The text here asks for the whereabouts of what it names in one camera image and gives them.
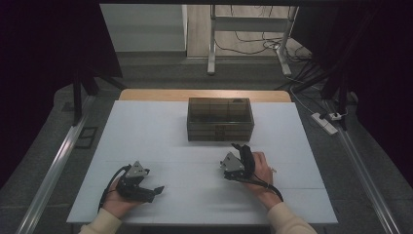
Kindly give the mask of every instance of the white wall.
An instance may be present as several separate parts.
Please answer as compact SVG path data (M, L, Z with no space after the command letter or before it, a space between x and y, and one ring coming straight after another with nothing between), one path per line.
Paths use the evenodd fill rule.
M100 4L116 52L186 51L186 6Z

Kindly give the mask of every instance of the black cable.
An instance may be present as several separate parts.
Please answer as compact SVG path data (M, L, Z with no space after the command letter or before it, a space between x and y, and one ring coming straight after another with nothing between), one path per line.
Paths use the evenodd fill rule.
M274 8L274 6L271 6L270 14L268 14L268 17L271 16L271 13L273 12L273 8Z
M260 177L258 177L256 174L254 174L254 176L255 176L258 180L260 180L261 182L266 182L266 181L264 181L263 179L261 179Z
M299 47L297 49L295 49L294 54L296 54L296 52L298 50L301 50L304 47ZM287 59L289 59L292 62L302 62L302 61L307 61L307 60L311 60L312 58L300 58L300 57L293 57L292 55L289 54L289 51L287 49L287 47L285 47L285 57Z
M258 15L258 17L264 16L265 13L265 6L259 6L259 7L254 7L255 9L260 9L261 8L261 14Z
M277 41L278 43L282 40L282 37L265 38L264 35L265 35L265 32L262 32L262 35L261 35L261 38L262 38L262 39L258 39L258 40L261 40L261 41L274 41L274 40L278 40L278 41Z
M296 77L295 80L302 81L303 79L308 78L311 75L315 74L315 72L313 72L311 75L309 75L310 71L312 71L314 68L317 67L317 65L315 63L311 62L311 64L312 64L312 66L308 70L306 70L301 76Z
M300 93L301 96L303 96L304 98L310 99L312 102L314 102L316 105L319 106L319 108L321 108L324 111L324 115L328 113L328 111L322 107L322 105L320 105L316 100L314 100L312 97L308 97L306 95L303 95L302 93Z
M295 51L294 51L295 57L298 58L298 59L309 59L309 58L299 57L299 56L297 55L297 52L300 51L300 50L302 50L302 49L304 49L304 46L301 46L301 47L295 49Z
M233 17L234 16L234 9L233 9L233 6L231 5L230 6L231 7L231 16ZM271 15L271 13L273 12L273 8L274 7L271 7L271 10L270 10L270 15ZM242 42L261 42L261 41L273 41L273 40L280 40L280 39L282 39L282 37L274 37L274 38L264 38L264 33L265 32L262 32L262 39L252 39L252 40L245 40L245 39L241 39L240 38L240 36L238 35L238 32L237 31L234 31L235 32L235 35L236 35L236 37L237 37L237 39L239 40L239 41L242 41Z
M271 189L273 192L276 193L277 196L279 196L280 200L282 200L282 202L283 202L282 194L280 193L278 188L276 188L273 184L265 182L264 180L263 180L264 182L262 182L262 181L256 181L256 180L245 179L245 178L240 178L240 177L232 178L232 180L236 180L238 182L243 182L243 183L255 184L255 185L259 185L261 187L265 187L267 189Z
M233 49L222 48L222 47L220 47L220 46L218 45L218 43L216 43L216 40L215 40L215 45L216 45L219 49L221 49L221 50L223 50L223 51L232 51L232 52L240 53L240 54L244 54L244 55L256 55L256 54L259 54L259 53L262 53L262 52L268 50L268 48L264 48L262 51L252 52L252 53L246 53L246 52L237 51L237 50L233 50Z
M291 86L292 86L292 83L293 83L293 82L295 82L295 83L299 83L299 82L300 82L300 79L302 79L301 74L304 72L304 70L306 69L306 67L307 67L311 62L312 62L311 60L308 60L308 61L306 62L306 64L304 64L304 66L300 69L300 72L299 72L294 78L289 79L290 81L288 81L288 82L286 82L286 83L284 83L284 84L282 84L282 85L274 88L274 90L277 91L277 90L279 90L280 88L282 88L282 87L284 87L284 86L288 86L288 88L286 88L286 89L289 91L290 88L291 88Z
M320 70L321 70L321 67L317 66L317 69L316 69L313 73L311 73L311 74L306 74L306 76L302 77L301 80L304 81L304 80L307 79L307 78L313 77L313 76L316 75Z
M281 45L280 41L274 41L274 40L265 40L265 42L262 44L264 48L271 49L271 50L276 50L280 45Z
M110 179L109 183L107 184L107 187L103 190L102 196L101 196L100 201L99 201L99 206L98 206L98 208L97 208L97 212L99 212L100 208L103 207L104 200L106 199L106 195L107 195L108 193L114 191L114 190L109 191L110 185L112 185L113 180L115 180L116 176L118 176L118 174L119 174L121 171L125 170L125 172L126 172L126 171L129 170L130 168L131 168L131 165L124 166L123 168L121 168L120 170L118 170L118 172L116 172L116 174L114 174L114 175L112 176L112 178Z

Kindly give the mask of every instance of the black curtain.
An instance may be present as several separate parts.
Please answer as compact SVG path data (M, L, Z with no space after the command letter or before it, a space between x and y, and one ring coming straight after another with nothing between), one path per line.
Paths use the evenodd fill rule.
M384 1L351 59L359 122L413 186L413 4Z
M94 1L0 3L1 186L19 164L75 70L122 77Z

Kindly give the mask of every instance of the metal rail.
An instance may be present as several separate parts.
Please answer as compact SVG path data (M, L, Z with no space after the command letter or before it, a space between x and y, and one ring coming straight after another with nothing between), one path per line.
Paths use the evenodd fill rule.
M332 112L332 108L330 108L329 103L326 101L324 104L327 106L328 110ZM346 149L347 154L349 155L350 161L352 162L353 167L357 173L357 176L362 186L364 187L365 193L372 202L373 208L376 211L376 214L379 217L379 220L382 223L386 233L400 234L401 231L395 222L389 206L387 205L383 195L371 178L370 173L368 172L360 155L358 154L358 151L353 144L351 137L342 128L338 128L338 133L343 146Z
M30 204L23 220L21 221L16 233L33 233L37 223L45 210L47 203L55 189L64 165L70 156L70 153L75 145L76 139L82 131L83 126L89 115L89 109L94 102L94 97L88 96L83 104L84 114L77 126L72 126L67 133L52 165L50 166L45 178L42 181L33 201Z

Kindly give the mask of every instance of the white table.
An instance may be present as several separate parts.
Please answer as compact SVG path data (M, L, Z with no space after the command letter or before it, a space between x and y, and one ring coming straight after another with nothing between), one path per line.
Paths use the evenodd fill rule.
M138 225L265 225L265 208L240 183L223 178L219 162L230 142L189 142L187 101L119 100L100 139L67 219L94 219L100 195L121 167L139 160L151 172L142 187L165 186L152 204L124 222ZM252 102L255 128L248 145L277 169L285 202L310 223L336 223L294 103Z

